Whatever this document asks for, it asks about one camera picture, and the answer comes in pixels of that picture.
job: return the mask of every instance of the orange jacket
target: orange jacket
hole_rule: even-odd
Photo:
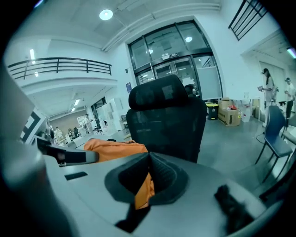
[[[129,140],[128,142],[113,142],[91,139],[85,143],[84,150],[98,152],[99,162],[123,158],[136,153],[148,152],[143,144],[136,143],[133,140]],[[148,200],[152,196],[154,196],[154,186],[153,181],[151,181],[151,176],[148,174],[135,196],[135,208],[141,209],[147,207]]]

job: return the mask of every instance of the ceiling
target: ceiling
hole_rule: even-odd
[[[288,47],[290,47],[290,43],[286,36],[278,31],[253,49],[253,52],[273,57],[290,66],[296,66],[295,59],[287,52]]]
[[[73,107],[76,107],[76,110],[84,109],[96,95],[110,88],[111,86],[104,85],[63,87],[31,94],[28,97],[47,117],[52,117],[67,114]]]
[[[15,35],[19,37],[44,37],[76,39],[104,48],[123,29],[130,28],[139,19],[176,6],[219,7],[221,0],[49,0],[35,8],[31,16]],[[104,9],[113,11],[108,21],[99,18]]]

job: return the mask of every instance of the glass door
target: glass door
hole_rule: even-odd
[[[154,72],[157,79],[175,74],[179,77],[184,86],[194,85],[200,91],[190,57],[158,65],[154,67]]]

